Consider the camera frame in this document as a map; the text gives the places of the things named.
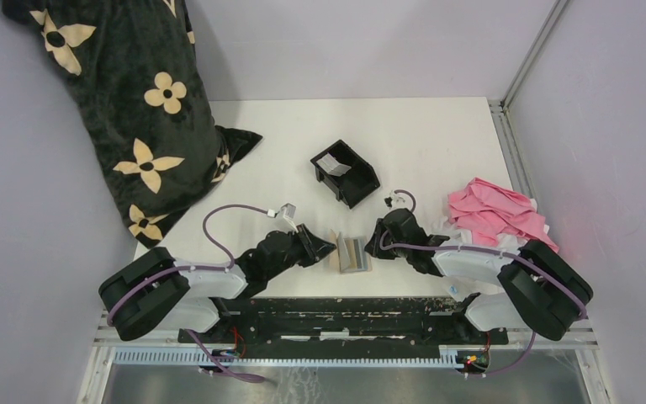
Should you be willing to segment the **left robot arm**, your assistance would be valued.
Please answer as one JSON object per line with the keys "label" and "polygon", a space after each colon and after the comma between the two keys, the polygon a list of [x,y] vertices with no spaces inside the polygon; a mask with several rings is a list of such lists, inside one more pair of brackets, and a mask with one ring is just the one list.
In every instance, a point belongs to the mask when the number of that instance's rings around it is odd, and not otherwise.
{"label": "left robot arm", "polygon": [[154,247],[102,282],[98,295],[108,325],[125,342],[156,329],[191,328],[217,343],[229,336],[231,321],[215,300],[249,299],[284,271],[315,265],[335,251],[335,243],[304,225],[269,232],[232,268],[185,264],[166,248]]}

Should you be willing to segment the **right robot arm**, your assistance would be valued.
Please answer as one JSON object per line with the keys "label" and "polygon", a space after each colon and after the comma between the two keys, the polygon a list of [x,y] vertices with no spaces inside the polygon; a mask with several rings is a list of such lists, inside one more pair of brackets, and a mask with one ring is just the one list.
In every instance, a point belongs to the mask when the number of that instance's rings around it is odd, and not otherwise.
{"label": "right robot arm", "polygon": [[364,248],[374,258],[404,259],[416,272],[438,278],[464,278],[491,284],[500,292],[470,293],[458,304],[454,337],[474,343],[498,328],[527,328],[558,341],[587,318],[594,292],[548,244],[526,242],[508,251],[464,244],[447,235],[428,234],[406,208],[377,219]]}

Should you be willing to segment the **black plastic tray box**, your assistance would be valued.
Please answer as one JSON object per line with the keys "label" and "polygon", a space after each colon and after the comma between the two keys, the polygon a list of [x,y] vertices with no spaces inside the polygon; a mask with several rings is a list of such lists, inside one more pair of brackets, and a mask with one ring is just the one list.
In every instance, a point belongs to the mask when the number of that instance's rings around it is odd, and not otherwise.
{"label": "black plastic tray box", "polygon": [[316,180],[324,183],[351,210],[380,187],[372,165],[343,140],[334,142],[310,162]]}

